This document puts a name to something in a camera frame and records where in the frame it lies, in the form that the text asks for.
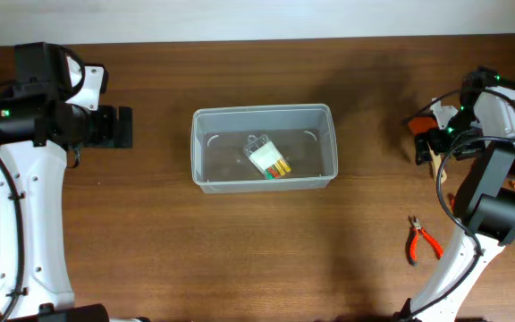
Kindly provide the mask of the orange scraper with wooden handle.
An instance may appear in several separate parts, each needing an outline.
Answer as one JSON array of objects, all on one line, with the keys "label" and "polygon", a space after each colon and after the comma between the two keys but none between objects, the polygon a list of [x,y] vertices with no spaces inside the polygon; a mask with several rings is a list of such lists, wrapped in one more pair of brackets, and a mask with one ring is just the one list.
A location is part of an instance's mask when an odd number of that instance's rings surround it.
[{"label": "orange scraper with wooden handle", "polygon": [[417,134],[420,134],[422,132],[427,132],[429,135],[428,139],[428,145],[430,147],[431,157],[432,161],[428,162],[431,165],[431,173],[433,176],[434,182],[440,181],[441,183],[444,183],[447,179],[447,174],[444,170],[441,171],[441,174],[438,174],[438,171],[440,169],[440,165],[442,163],[442,158],[439,154],[437,154],[430,143],[430,134],[431,131],[438,130],[438,125],[436,123],[436,120],[432,116],[418,116],[413,118],[408,122],[408,127],[410,132],[415,137]]}]

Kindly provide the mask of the clear plastic storage container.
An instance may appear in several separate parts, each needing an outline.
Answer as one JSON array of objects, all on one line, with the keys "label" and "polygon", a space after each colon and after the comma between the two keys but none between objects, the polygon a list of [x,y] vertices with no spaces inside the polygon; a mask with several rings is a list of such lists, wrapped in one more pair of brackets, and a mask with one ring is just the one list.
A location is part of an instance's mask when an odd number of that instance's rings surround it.
[{"label": "clear plastic storage container", "polygon": [[324,104],[199,109],[190,149],[193,182],[205,193],[319,189],[338,174]]}]

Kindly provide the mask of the clear case of coloured plugs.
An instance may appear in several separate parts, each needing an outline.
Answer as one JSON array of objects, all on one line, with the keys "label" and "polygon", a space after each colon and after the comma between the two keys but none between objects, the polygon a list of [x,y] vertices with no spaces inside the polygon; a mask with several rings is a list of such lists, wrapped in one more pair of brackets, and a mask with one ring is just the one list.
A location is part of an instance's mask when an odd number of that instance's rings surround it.
[{"label": "clear case of coloured plugs", "polygon": [[267,180],[281,179],[292,171],[290,164],[265,134],[249,135],[243,153]]}]

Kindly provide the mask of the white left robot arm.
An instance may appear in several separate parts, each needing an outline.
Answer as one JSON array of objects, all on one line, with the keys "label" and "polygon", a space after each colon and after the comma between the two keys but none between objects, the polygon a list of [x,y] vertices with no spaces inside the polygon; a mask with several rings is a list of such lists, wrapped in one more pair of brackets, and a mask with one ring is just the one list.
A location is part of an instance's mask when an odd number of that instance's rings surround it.
[{"label": "white left robot arm", "polygon": [[102,105],[108,73],[47,42],[14,49],[0,97],[0,321],[103,321],[77,306],[63,246],[65,171],[83,148],[130,148],[132,111]]}]

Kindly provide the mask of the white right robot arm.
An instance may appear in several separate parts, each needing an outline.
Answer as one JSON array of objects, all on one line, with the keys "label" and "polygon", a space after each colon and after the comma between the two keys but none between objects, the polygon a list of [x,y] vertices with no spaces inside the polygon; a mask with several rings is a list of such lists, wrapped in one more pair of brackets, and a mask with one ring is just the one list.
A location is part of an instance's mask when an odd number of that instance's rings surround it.
[{"label": "white right robot arm", "polygon": [[404,120],[414,135],[415,162],[431,166],[439,203],[456,228],[443,248],[410,219],[409,263],[417,263],[418,238],[439,262],[395,321],[456,320],[480,275],[515,241],[515,81],[480,67],[453,93],[458,106],[436,97]]}]

